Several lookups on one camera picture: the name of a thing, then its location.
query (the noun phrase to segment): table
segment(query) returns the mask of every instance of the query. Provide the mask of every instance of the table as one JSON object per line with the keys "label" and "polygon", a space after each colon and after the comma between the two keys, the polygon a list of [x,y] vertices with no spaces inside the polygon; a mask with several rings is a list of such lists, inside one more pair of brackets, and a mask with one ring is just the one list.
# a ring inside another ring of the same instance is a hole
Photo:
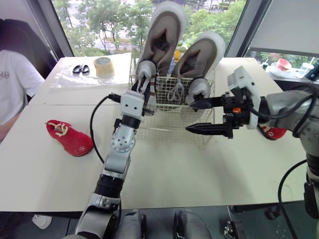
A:
{"label": "table", "polygon": [[[130,75],[131,54],[117,54],[107,56],[111,58],[115,72],[123,71],[121,75],[126,76],[127,83]],[[123,94],[126,92],[128,85],[123,84],[125,80],[119,79],[120,83],[116,85],[103,85],[92,87],[65,87],[53,88],[57,81],[57,75],[60,71],[65,70],[65,65],[70,66],[68,71],[72,71],[72,66],[85,62],[94,71],[93,61],[97,57],[65,57],[61,58],[54,69],[48,75],[45,83],[30,101],[30,105],[96,105],[103,97],[111,92]],[[116,105],[112,101],[105,101],[104,105]]]}
{"label": "table", "polygon": [[[281,91],[256,60],[225,58],[216,68],[216,96],[228,90],[227,76],[240,65],[255,79],[261,95]],[[46,90],[49,81],[41,90]],[[82,91],[82,97],[87,99],[94,92]],[[56,97],[64,95],[66,101]],[[67,154],[48,135],[44,125],[47,120],[58,119],[88,134],[94,105],[90,99],[89,102],[79,99],[84,104],[77,104],[73,97],[76,95],[77,90],[68,93],[62,90],[50,92],[47,101],[50,105],[31,102],[0,145],[3,195],[0,211],[84,209],[102,165],[93,151],[78,158]],[[102,105],[94,118],[97,147],[104,156],[119,112],[119,105]],[[217,108],[215,115],[216,123],[221,122],[222,109]],[[277,187],[283,174],[304,157],[299,140],[291,132],[280,140],[270,141],[245,127],[234,131],[234,139],[213,137],[205,150],[184,143],[169,145],[139,140],[131,154],[122,190],[123,208],[273,203],[277,201]],[[287,178],[283,187],[285,201],[303,199],[305,174],[303,165]]]}

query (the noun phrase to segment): plastic bag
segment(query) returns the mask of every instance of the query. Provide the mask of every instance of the plastic bag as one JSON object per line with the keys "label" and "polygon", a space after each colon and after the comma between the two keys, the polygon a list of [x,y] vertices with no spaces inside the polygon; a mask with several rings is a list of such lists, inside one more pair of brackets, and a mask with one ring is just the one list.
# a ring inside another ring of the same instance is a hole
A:
{"label": "plastic bag", "polygon": [[[127,84],[130,76],[131,54],[116,54],[106,56],[111,59],[114,72],[98,77],[94,66],[94,60],[98,57],[65,57],[59,62],[51,88],[88,87],[101,85]],[[88,65],[90,72],[83,74],[72,73],[77,65]]]}

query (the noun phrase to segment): gray sneaker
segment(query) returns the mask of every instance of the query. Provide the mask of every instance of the gray sneaker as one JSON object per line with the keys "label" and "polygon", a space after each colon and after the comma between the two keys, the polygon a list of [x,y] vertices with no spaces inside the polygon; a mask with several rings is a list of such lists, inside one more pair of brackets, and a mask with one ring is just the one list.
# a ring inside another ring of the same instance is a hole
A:
{"label": "gray sneaker", "polygon": [[[153,13],[145,48],[136,67],[136,82],[132,87],[133,91],[144,94],[145,108],[150,111],[156,109],[156,75],[167,75],[185,25],[184,9],[177,3],[162,2]],[[156,67],[156,75],[153,74],[153,65]],[[145,71],[145,74],[141,74],[141,71],[146,68],[152,69],[152,72],[146,73]]]}
{"label": "gray sneaker", "polygon": [[[189,105],[196,100],[209,97],[210,85],[205,77],[217,66],[224,53],[225,41],[223,38],[213,31],[206,31],[199,35],[182,56],[171,76],[180,79],[194,79],[189,85],[184,86],[186,104]],[[195,121],[200,118],[202,113],[203,111],[184,108],[181,112],[181,118],[185,121]]]}
{"label": "gray sneaker", "polygon": [[159,4],[152,15],[147,41],[139,62],[153,61],[159,75],[166,76],[185,26],[186,14],[180,5],[172,1]]}

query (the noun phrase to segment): red sneaker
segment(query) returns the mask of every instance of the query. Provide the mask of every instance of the red sneaker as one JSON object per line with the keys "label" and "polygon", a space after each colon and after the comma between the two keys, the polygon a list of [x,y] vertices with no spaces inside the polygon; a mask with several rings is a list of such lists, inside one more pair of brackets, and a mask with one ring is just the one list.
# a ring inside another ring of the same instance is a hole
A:
{"label": "red sneaker", "polygon": [[279,139],[287,132],[285,128],[272,128],[262,125],[258,125],[258,129],[263,134],[263,136],[269,140]]}
{"label": "red sneaker", "polygon": [[46,129],[73,156],[83,156],[93,148],[91,137],[76,131],[69,123],[52,119],[46,123]]}

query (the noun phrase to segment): wire basket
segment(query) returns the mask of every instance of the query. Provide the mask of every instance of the wire basket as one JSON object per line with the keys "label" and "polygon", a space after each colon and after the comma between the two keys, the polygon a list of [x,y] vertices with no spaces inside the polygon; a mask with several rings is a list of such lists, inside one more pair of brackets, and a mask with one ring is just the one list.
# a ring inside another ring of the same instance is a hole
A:
{"label": "wire basket", "polygon": [[[135,66],[136,62],[131,62],[131,73],[129,89],[135,82]],[[210,97],[215,93],[215,72],[210,71],[206,75],[206,79],[211,87]],[[193,79],[182,78],[185,94]],[[156,141],[157,143],[184,142],[195,144],[198,148],[205,148],[212,136],[199,135],[185,130],[186,126],[199,123],[214,123],[214,109],[198,110],[195,112],[192,108],[185,105],[184,98],[181,102],[168,101],[167,94],[177,82],[174,77],[157,77],[156,79],[156,112],[153,116],[145,116],[144,122],[140,125],[137,139],[145,139]]]}

